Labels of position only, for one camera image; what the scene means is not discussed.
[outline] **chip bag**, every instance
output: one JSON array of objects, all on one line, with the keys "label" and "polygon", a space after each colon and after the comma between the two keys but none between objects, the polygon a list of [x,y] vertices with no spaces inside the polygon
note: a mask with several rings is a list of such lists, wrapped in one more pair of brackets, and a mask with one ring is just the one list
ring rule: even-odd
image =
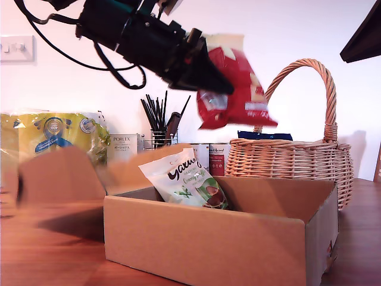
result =
[{"label": "chip bag", "polygon": [[209,42],[210,60],[235,90],[231,95],[203,90],[197,92],[198,111],[203,121],[200,129],[217,129],[228,123],[277,126],[268,114],[263,88],[242,47],[240,49],[241,45],[236,44],[235,48],[231,48],[232,44],[224,41],[222,35]]},{"label": "chip bag", "polygon": [[196,161],[193,148],[139,166],[168,203],[227,209],[217,181]]}]

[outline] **pen holder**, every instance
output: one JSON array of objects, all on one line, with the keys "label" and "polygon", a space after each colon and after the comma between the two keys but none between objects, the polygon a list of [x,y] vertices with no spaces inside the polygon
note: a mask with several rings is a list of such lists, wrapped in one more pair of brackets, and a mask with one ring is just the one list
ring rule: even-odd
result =
[{"label": "pen holder", "polygon": [[156,150],[157,148],[163,147],[165,145],[174,145],[178,143],[177,131],[176,134],[171,134],[170,139],[165,138],[167,131],[153,131],[151,130],[151,139],[143,138],[143,149],[144,150]]}]

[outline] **white wall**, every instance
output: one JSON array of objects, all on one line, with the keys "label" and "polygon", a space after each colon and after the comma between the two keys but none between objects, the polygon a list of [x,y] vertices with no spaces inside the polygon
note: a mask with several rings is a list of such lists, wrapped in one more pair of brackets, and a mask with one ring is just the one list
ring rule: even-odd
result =
[{"label": "white wall", "polygon": [[[83,2],[79,0],[63,13],[77,17]],[[294,60],[320,60],[331,71],[337,87],[339,137],[353,146],[356,175],[372,179],[381,140],[381,57],[347,64],[339,53],[373,4],[374,0],[185,0],[170,18],[186,30],[197,27],[206,33],[244,33],[245,52],[265,89]],[[40,18],[53,12],[43,1],[26,0],[26,5]],[[78,41],[73,26],[52,21],[41,30],[70,55],[102,66],[92,43],[87,39]],[[37,36],[12,0],[1,0],[1,34]],[[162,97],[165,83],[147,72],[148,85],[144,90],[127,90],[111,74],[77,66],[38,36],[36,39],[34,64],[1,66],[2,110],[100,109],[112,133],[149,135],[139,99],[146,93]],[[116,66],[128,65],[112,52],[107,55]],[[131,82],[140,82],[139,73],[124,74]],[[251,129],[229,126],[213,132],[198,131],[201,121],[195,93],[170,91],[168,111],[181,110],[189,94],[192,99],[179,130],[182,142],[228,141],[237,136],[238,129]],[[323,137],[325,90],[313,69],[293,72],[278,87],[269,107],[279,120],[276,132],[289,132],[295,140],[302,141]]]}]

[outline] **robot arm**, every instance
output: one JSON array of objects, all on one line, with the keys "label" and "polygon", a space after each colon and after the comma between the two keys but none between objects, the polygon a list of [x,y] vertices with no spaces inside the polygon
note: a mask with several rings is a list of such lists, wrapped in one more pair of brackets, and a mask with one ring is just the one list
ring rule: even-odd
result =
[{"label": "robot arm", "polygon": [[[64,9],[76,0],[44,0],[56,10]],[[23,0],[15,0],[29,22],[38,22],[23,5]],[[158,17],[152,14],[158,4]],[[118,73],[103,54],[98,44],[119,53],[125,60],[156,73],[170,88],[195,91],[204,89],[219,94],[231,94],[233,86],[210,61],[202,32],[192,29],[186,33],[181,25],[172,21],[166,25],[160,21],[162,12],[170,14],[180,4],[177,0],[86,0],[78,19],[69,19],[52,14],[64,23],[76,25],[76,36],[94,41],[95,49],[103,63],[114,77],[127,88],[131,86]]]}]

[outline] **wicker basket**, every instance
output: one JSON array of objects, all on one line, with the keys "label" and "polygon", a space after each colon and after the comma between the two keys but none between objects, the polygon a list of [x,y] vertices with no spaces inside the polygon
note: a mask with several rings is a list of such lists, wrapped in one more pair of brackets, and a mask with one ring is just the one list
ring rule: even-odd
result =
[{"label": "wicker basket", "polygon": [[[351,146],[338,144],[336,88],[328,69],[317,60],[298,60],[278,74],[265,94],[266,100],[270,100],[290,72],[304,66],[313,67],[326,85],[324,139],[317,142],[233,139],[226,176],[332,180],[338,184],[339,209],[342,209],[351,199],[354,174],[349,155]],[[254,130],[261,132],[262,127],[256,126]]]}]

